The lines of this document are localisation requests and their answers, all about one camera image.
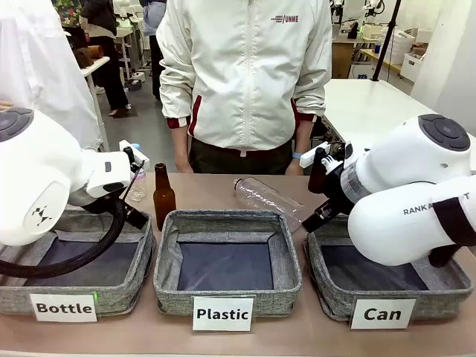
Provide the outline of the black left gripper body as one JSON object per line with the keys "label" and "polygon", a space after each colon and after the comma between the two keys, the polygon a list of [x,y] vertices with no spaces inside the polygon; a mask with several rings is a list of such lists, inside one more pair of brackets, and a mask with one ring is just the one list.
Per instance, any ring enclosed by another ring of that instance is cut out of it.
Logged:
{"label": "black left gripper body", "polygon": [[121,198],[122,194],[123,191],[114,191],[100,198],[93,198],[87,194],[86,191],[76,191],[70,195],[69,204],[75,207],[81,207],[93,214],[110,213],[115,215],[115,207],[117,203],[120,203],[126,215],[128,215],[131,208]]}

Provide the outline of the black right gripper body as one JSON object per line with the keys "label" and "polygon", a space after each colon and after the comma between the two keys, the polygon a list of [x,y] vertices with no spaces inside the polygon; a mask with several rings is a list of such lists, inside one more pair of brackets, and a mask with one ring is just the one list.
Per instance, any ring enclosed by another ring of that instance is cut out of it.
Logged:
{"label": "black right gripper body", "polygon": [[324,212],[322,213],[325,223],[330,222],[340,213],[349,215],[355,205],[345,195],[339,173],[329,173],[326,175],[324,195],[327,197]]}

